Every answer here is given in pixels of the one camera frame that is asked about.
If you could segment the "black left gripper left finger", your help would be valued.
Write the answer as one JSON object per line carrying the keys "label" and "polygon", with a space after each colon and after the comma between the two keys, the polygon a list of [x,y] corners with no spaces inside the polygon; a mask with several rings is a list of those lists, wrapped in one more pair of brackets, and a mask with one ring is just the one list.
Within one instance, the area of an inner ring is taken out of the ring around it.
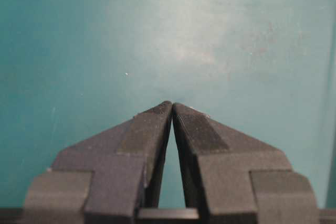
{"label": "black left gripper left finger", "polygon": [[61,150],[31,183],[24,223],[134,223],[156,207],[171,112],[162,102]]}

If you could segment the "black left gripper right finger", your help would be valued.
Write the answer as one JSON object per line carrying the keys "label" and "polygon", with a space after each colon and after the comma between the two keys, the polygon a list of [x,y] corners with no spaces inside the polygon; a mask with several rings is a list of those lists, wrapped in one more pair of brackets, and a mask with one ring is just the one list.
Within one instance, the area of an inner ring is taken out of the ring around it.
{"label": "black left gripper right finger", "polygon": [[185,203],[203,223],[318,223],[309,180],[285,153],[180,103],[172,109]]}

